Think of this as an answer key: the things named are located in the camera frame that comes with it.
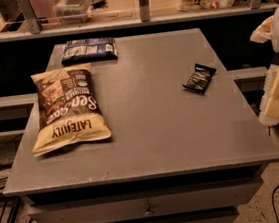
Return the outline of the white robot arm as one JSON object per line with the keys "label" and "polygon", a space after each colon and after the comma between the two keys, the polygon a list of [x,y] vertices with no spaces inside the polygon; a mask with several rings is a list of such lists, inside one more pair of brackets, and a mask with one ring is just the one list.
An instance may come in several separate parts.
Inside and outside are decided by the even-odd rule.
{"label": "white robot arm", "polygon": [[[270,40],[272,49],[279,53],[279,5],[275,13],[252,32],[250,40],[264,43]],[[259,122],[262,125],[273,126],[279,124],[279,63],[271,64],[264,83],[264,95],[260,102]]]}

